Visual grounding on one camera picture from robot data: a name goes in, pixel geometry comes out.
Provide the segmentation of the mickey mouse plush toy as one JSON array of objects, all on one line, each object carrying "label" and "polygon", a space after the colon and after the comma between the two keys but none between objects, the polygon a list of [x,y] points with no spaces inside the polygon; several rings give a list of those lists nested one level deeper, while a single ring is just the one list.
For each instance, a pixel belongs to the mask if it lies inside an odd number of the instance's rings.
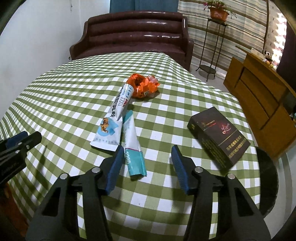
[{"label": "mickey mouse plush toy", "polygon": [[268,51],[264,51],[264,63],[269,66],[269,68],[273,68],[273,60],[272,55]]}]

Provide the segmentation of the wooden sideboard cabinet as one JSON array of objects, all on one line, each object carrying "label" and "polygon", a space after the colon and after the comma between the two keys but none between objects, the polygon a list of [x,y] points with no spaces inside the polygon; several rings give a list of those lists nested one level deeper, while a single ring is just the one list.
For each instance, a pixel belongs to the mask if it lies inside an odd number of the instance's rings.
[{"label": "wooden sideboard cabinet", "polygon": [[260,149],[277,160],[295,141],[295,91],[256,55],[231,59],[224,85],[235,96]]}]

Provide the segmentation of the green checkered tablecloth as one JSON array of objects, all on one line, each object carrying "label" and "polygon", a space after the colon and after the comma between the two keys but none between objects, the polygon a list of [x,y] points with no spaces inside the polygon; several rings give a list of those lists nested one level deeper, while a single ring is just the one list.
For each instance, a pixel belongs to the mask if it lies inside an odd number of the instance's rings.
[{"label": "green checkered tablecloth", "polygon": [[238,100],[201,82],[165,54],[116,53],[71,61],[42,74],[1,115],[2,139],[22,131],[42,135],[41,143],[27,155],[26,168],[10,181],[25,217],[32,219],[60,174],[83,174],[108,157],[90,142],[120,88],[134,73],[152,75],[160,85],[150,98],[129,103],[147,175],[133,181],[123,165],[115,189],[103,198],[113,239],[182,240],[192,197],[180,188],[171,148],[177,145],[197,166],[219,173],[187,128],[191,116],[211,107],[250,142],[232,171],[259,204],[255,144]]}]

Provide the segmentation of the striped beige curtain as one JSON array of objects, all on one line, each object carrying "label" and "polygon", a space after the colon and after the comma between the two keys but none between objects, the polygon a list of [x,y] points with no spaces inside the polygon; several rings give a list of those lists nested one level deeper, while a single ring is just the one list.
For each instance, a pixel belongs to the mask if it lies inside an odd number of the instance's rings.
[{"label": "striped beige curtain", "polygon": [[[204,1],[179,1],[178,12],[188,18],[188,32],[194,41],[192,65],[198,66],[202,46],[205,37],[207,20],[210,11],[204,10]],[[254,48],[263,50],[266,34],[267,3],[266,1],[238,0],[224,1],[236,13],[236,18],[228,16],[227,28],[222,46],[222,52],[218,61],[218,68],[227,70],[231,59],[244,59],[245,54],[237,49]]]}]

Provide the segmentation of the dark purple curtain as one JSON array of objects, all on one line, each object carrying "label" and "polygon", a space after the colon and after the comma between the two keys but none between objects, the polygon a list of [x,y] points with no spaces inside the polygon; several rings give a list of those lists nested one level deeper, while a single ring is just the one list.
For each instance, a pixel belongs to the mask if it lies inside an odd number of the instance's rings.
[{"label": "dark purple curtain", "polygon": [[283,49],[282,57],[280,63],[277,66],[276,72],[291,86],[295,89],[296,81],[296,45],[295,45],[295,33],[287,23],[287,35],[285,38],[285,47]]}]

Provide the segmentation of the blue curtain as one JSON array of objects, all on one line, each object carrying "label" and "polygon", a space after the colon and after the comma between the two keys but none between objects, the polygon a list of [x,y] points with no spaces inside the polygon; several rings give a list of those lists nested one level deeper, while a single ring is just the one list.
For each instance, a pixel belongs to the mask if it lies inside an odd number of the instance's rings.
[{"label": "blue curtain", "polygon": [[178,0],[111,0],[110,13],[123,11],[178,11]]}]

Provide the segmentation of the black metal plant stand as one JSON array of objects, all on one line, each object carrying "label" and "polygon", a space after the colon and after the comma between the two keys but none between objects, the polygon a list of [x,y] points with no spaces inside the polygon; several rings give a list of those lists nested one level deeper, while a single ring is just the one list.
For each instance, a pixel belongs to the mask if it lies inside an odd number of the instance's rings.
[{"label": "black metal plant stand", "polygon": [[227,24],[221,20],[208,18],[205,37],[202,46],[199,65],[196,71],[203,71],[206,74],[206,81],[209,77],[216,77],[218,61],[221,56]]}]

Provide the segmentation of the dark red leather sofa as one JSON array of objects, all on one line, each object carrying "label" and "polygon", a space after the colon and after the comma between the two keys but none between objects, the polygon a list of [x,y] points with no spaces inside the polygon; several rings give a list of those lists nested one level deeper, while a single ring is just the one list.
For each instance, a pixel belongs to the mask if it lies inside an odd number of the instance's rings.
[{"label": "dark red leather sofa", "polygon": [[190,69],[194,41],[182,13],[124,11],[93,16],[81,39],[70,47],[73,60],[123,52],[161,52]]}]

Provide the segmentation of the black trash bin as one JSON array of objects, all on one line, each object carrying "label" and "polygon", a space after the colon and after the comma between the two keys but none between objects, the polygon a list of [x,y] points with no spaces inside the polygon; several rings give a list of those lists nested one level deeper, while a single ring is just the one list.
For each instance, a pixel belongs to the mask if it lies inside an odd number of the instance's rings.
[{"label": "black trash bin", "polygon": [[278,172],[269,155],[256,147],[260,172],[260,204],[259,211],[266,217],[274,208],[278,195]]}]

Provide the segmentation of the white box on cabinet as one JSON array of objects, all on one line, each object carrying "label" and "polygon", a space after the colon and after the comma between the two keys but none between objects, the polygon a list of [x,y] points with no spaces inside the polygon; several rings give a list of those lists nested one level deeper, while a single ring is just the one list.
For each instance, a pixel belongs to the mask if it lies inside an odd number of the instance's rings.
[{"label": "white box on cabinet", "polygon": [[250,53],[254,54],[255,56],[257,56],[260,59],[264,59],[265,58],[265,55],[264,54],[262,54],[261,52],[257,51],[254,48],[251,48]]}]

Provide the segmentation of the dark cigarette carton box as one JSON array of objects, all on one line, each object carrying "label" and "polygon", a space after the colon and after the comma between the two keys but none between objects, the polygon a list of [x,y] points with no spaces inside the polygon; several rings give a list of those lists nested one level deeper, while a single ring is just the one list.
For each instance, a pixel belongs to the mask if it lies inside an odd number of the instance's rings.
[{"label": "dark cigarette carton box", "polygon": [[250,146],[247,138],[215,107],[191,116],[187,127],[221,171],[230,170]]}]

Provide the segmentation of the white blue toothpaste tube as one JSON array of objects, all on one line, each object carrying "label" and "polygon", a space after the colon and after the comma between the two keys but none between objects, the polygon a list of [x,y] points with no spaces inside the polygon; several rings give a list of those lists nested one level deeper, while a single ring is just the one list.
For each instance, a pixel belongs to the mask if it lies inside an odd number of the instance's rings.
[{"label": "white blue toothpaste tube", "polygon": [[97,132],[90,145],[94,148],[115,151],[120,144],[123,111],[132,97],[134,88],[125,83],[119,90],[109,111],[98,126]]}]

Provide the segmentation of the potted plant orange pot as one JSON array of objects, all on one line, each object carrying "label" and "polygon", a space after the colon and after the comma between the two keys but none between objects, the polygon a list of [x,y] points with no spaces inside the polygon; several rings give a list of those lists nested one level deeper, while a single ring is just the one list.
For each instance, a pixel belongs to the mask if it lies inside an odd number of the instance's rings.
[{"label": "potted plant orange pot", "polygon": [[217,22],[226,23],[228,16],[231,16],[231,18],[233,16],[237,17],[233,9],[223,1],[208,0],[204,1],[203,5],[204,10],[208,9],[210,11],[211,19]]}]

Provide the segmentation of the orange crumpled wrapper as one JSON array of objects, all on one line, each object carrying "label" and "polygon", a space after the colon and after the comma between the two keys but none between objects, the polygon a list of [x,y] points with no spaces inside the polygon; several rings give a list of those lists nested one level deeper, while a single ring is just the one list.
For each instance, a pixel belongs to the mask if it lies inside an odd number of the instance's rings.
[{"label": "orange crumpled wrapper", "polygon": [[155,93],[160,85],[153,75],[144,77],[137,73],[131,75],[126,83],[133,87],[132,97],[134,98],[145,98],[149,94]]}]

